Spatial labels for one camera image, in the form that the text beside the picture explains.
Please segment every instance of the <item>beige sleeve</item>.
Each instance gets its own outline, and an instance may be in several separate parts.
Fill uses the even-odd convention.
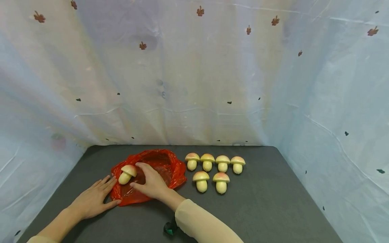
[[[52,239],[49,239],[47,237],[43,236],[34,236],[27,243],[57,243],[56,241],[53,241]]]
[[[198,243],[243,243],[232,229],[189,199],[178,206],[175,220]]]

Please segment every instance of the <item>hand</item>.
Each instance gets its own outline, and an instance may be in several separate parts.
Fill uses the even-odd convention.
[[[136,163],[135,165],[142,169],[143,173],[145,174],[146,183],[144,185],[140,185],[138,183],[132,182],[130,186],[150,198],[161,200],[161,197],[169,190],[161,175],[149,164]]]
[[[104,204],[103,200],[112,190],[117,182],[116,177],[106,176],[102,180],[95,182],[90,188],[82,192],[68,207],[74,214],[82,219],[93,218],[102,212],[111,209],[120,203],[120,200],[115,200]]]

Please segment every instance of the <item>gray tabletop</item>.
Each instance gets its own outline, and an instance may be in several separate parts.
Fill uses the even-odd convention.
[[[37,234],[82,191],[130,154],[149,149],[169,149],[180,160],[195,152],[215,157],[241,156],[246,166],[240,175],[229,168],[231,182],[227,192],[219,195],[213,182],[204,194],[188,181],[178,192],[208,210],[231,227],[245,243],[341,243],[320,209],[304,189],[275,147],[247,146],[151,146],[112,145],[89,148],[64,182],[24,232],[18,242],[26,242]],[[210,177],[217,173],[214,166]],[[116,207],[77,225],[63,242],[196,242],[183,232],[175,236],[163,233],[163,226],[174,213],[162,203],[146,203]]]

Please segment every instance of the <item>left hand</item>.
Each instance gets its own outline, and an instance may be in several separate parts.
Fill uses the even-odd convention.
[[[121,201],[115,200],[104,204],[103,200],[117,182],[116,177],[106,176],[95,182],[90,188],[82,192],[68,207],[81,220],[93,218],[102,212],[117,206]]]

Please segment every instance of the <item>fabric wall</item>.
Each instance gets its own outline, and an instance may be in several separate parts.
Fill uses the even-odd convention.
[[[344,242],[388,241],[388,9],[0,1],[0,241],[93,144],[276,146]]]

